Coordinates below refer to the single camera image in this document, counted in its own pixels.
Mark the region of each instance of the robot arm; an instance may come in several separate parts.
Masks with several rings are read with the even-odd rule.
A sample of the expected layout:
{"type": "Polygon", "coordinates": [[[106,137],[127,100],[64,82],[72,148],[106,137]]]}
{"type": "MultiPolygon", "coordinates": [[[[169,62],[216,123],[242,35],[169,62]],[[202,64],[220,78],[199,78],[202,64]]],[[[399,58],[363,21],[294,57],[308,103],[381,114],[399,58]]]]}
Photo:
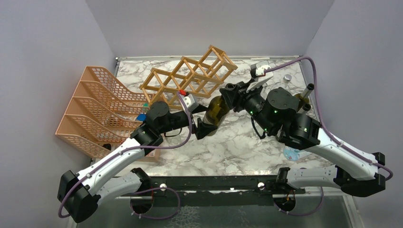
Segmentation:
{"type": "MultiPolygon", "coordinates": [[[[268,64],[265,63],[252,66],[252,79],[249,82],[227,84],[225,88],[220,89],[221,96],[229,108],[235,112],[246,110],[264,129],[267,136],[276,136],[279,142],[299,150],[315,153],[334,165],[305,170],[280,168],[275,179],[272,175],[250,178],[249,181],[259,182],[254,187],[250,185],[240,187],[241,185],[239,185],[236,189],[260,191],[262,194],[260,197],[272,195],[277,190],[280,192],[298,191],[299,188],[308,186],[338,188],[347,194],[359,197],[366,197],[384,190],[385,177],[378,173],[378,168],[355,157],[333,142],[318,121],[305,114],[297,113],[297,98],[282,88],[270,91],[266,99],[261,97],[262,85],[272,78],[272,74],[257,75],[261,75],[261,72],[268,68],[268,64]]],[[[119,178],[114,178],[114,176],[124,167],[159,146],[163,142],[162,133],[189,126],[190,134],[193,133],[197,139],[202,139],[217,129],[217,126],[203,123],[200,118],[198,118],[196,126],[191,114],[188,115],[187,111],[198,113],[206,111],[207,108],[197,104],[192,95],[185,94],[184,91],[180,98],[185,112],[172,114],[165,102],[154,103],[147,112],[143,124],[135,129],[131,137],[117,149],[96,164],[76,174],[71,171],[64,173],[58,191],[58,199],[62,202],[59,216],[65,218],[65,216],[61,216],[61,210],[64,207],[75,222],[81,222],[90,217],[105,201],[127,193],[149,189],[150,186],[145,183],[150,178],[141,169],[134,169],[131,173],[119,178]]],[[[360,152],[373,163],[384,165],[384,155],[379,152],[367,154],[358,149],[355,151],[360,152]]],[[[215,190],[222,190],[223,185],[225,184],[219,183],[215,190]]],[[[206,191],[210,189],[210,185],[207,187],[198,185],[197,188],[190,188],[188,185],[188,187],[189,190],[203,189],[206,191]]]]}

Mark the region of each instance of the screw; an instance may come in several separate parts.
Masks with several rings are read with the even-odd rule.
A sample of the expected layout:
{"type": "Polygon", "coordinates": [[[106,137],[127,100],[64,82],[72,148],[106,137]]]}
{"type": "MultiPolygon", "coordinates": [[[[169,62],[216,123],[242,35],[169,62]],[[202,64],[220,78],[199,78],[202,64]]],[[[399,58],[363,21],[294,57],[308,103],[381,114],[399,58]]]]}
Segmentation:
{"type": "Polygon", "coordinates": [[[264,189],[264,183],[263,182],[259,182],[258,183],[258,188],[260,189],[260,190],[263,190],[264,189]]]}

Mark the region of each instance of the blue object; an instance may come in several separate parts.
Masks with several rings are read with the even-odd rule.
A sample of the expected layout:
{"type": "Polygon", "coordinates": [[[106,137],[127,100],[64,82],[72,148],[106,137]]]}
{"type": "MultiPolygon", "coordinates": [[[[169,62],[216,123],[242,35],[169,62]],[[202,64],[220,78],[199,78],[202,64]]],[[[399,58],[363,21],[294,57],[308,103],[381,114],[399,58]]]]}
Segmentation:
{"type": "Polygon", "coordinates": [[[145,120],[145,114],[140,114],[140,115],[138,115],[138,117],[136,118],[136,120],[138,120],[138,121],[144,121],[144,120],[145,120]]]}
{"type": "Polygon", "coordinates": [[[289,146],[285,146],[283,149],[283,155],[289,161],[296,161],[296,160],[306,157],[310,154],[311,154],[310,152],[306,152],[304,150],[300,151],[300,150],[291,148],[289,146]]]}

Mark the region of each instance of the marble countertop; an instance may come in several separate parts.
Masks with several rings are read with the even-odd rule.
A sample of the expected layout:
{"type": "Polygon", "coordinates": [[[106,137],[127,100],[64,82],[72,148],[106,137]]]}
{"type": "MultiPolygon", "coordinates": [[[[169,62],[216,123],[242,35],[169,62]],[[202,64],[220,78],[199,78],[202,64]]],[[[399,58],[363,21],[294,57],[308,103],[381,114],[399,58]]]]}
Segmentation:
{"type": "MultiPolygon", "coordinates": [[[[269,63],[275,67],[288,61],[289,59],[270,59],[269,63]]],[[[178,62],[178,59],[121,61],[117,78],[131,91],[142,92],[139,85],[147,78],[151,68],[172,71],[178,62]]],[[[220,87],[224,87],[226,83],[236,84],[239,81],[248,81],[250,79],[249,66],[259,61],[233,59],[233,62],[238,66],[238,69],[220,87]]],[[[219,76],[223,74],[223,70],[218,72],[219,76]]],[[[305,88],[305,81],[299,64],[293,64],[275,71],[274,77],[268,83],[269,87],[280,81],[285,74],[293,76],[290,82],[291,93],[302,92],[305,88]]],[[[218,95],[220,93],[217,89],[211,98],[201,98],[199,102],[208,105],[210,100],[218,95]]],[[[192,135],[183,147],[161,150],[159,162],[136,161],[123,169],[118,176],[128,173],[135,167],[142,168],[150,176],[211,176],[276,175],[281,167],[318,168],[331,164],[315,154],[298,161],[288,161],[282,152],[284,145],[277,142],[275,137],[266,137],[260,140],[247,115],[245,111],[241,113],[230,112],[214,137],[197,140],[192,135]]],[[[313,110],[309,112],[309,115],[316,118],[313,110]]],[[[202,116],[203,114],[194,115],[195,119],[197,117],[202,118],[202,116]]],[[[180,140],[186,138],[187,134],[188,129],[183,129],[180,136],[166,140],[161,146],[178,144],[180,140]]]]}

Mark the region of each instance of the plastic basket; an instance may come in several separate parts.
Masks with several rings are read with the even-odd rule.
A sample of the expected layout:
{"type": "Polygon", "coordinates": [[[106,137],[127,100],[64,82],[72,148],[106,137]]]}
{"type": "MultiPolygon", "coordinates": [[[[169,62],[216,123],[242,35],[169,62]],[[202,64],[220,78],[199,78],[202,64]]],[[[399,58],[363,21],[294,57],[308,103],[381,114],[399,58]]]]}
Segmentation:
{"type": "MultiPolygon", "coordinates": [[[[59,124],[56,135],[92,158],[103,158],[128,138],[142,122],[144,94],[133,93],[108,70],[87,66],[59,124]]],[[[141,161],[158,161],[160,151],[154,150],[141,161]]]]}

